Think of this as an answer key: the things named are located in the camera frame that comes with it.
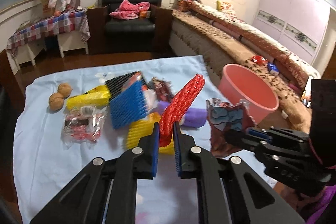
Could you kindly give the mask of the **purple sleeve forearm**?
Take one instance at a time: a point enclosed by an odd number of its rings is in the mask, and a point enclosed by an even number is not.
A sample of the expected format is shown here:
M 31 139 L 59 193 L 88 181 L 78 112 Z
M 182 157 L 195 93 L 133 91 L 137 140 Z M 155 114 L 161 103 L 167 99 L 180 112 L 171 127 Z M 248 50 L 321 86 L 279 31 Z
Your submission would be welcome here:
M 280 196 L 305 220 L 305 223 L 335 223 L 335 185 L 326 186 L 315 197 L 308 197 L 284 186 Z

